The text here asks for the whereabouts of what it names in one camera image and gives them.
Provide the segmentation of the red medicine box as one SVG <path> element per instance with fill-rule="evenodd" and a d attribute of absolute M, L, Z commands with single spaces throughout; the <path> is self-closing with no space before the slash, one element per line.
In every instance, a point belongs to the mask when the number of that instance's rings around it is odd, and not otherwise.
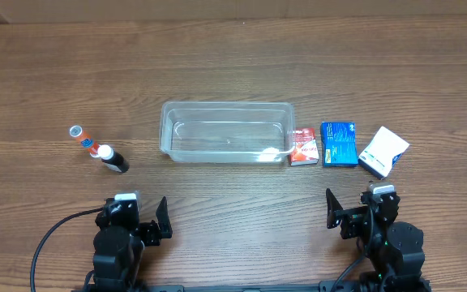
<path fill-rule="evenodd" d="M 299 128 L 293 132 L 293 151 L 290 153 L 291 166 L 312 165 L 319 161 L 319 150 L 314 128 Z"/>

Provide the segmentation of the blue medicine box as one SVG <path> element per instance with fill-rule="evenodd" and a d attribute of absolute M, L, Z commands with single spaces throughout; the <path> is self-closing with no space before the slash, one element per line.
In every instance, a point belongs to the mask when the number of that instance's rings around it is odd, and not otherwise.
<path fill-rule="evenodd" d="M 322 122 L 320 125 L 323 166 L 355 167 L 358 165 L 356 125 L 354 122 Z"/>

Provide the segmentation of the white medicine box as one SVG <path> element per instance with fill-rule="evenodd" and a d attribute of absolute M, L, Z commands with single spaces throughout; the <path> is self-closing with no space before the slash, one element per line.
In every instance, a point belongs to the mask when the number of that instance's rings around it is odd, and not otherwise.
<path fill-rule="evenodd" d="M 376 178 L 386 178 L 408 147 L 406 140 L 381 127 L 359 154 L 358 164 Z"/>

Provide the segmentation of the clear plastic container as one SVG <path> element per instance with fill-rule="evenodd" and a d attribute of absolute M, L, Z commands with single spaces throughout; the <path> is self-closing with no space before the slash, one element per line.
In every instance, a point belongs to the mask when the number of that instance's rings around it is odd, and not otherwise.
<path fill-rule="evenodd" d="M 183 163 L 280 163 L 293 150 L 294 129 L 287 102 L 168 101 L 160 150 Z"/>

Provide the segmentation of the orange vitamin tube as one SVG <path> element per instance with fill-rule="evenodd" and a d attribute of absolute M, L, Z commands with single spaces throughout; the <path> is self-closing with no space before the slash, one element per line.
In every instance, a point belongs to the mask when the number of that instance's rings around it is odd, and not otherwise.
<path fill-rule="evenodd" d="M 98 148 L 100 145 L 80 125 L 72 126 L 69 129 L 69 134 L 90 153 L 91 157 L 100 157 L 98 155 Z"/>

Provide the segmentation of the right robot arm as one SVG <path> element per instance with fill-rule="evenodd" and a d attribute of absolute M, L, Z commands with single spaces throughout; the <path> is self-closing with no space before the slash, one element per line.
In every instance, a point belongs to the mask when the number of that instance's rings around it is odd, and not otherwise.
<path fill-rule="evenodd" d="M 335 281 L 322 282 L 322 290 L 431 290 L 422 277 L 424 233 L 396 219 L 401 198 L 391 183 L 371 183 L 360 193 L 361 205 L 356 208 L 343 208 L 330 189 L 326 201 L 326 226 L 339 226 L 343 239 L 356 238 L 359 256 Z"/>

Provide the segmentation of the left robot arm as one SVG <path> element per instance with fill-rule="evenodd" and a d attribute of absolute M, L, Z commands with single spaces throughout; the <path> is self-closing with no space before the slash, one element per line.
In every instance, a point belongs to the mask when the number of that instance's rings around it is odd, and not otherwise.
<path fill-rule="evenodd" d="M 156 209 L 156 220 L 141 222 L 140 209 L 137 192 L 116 194 L 105 201 L 95 220 L 100 231 L 93 239 L 93 270 L 84 280 L 83 291 L 149 290 L 137 278 L 144 249 L 171 238 L 173 230 L 166 198 Z"/>

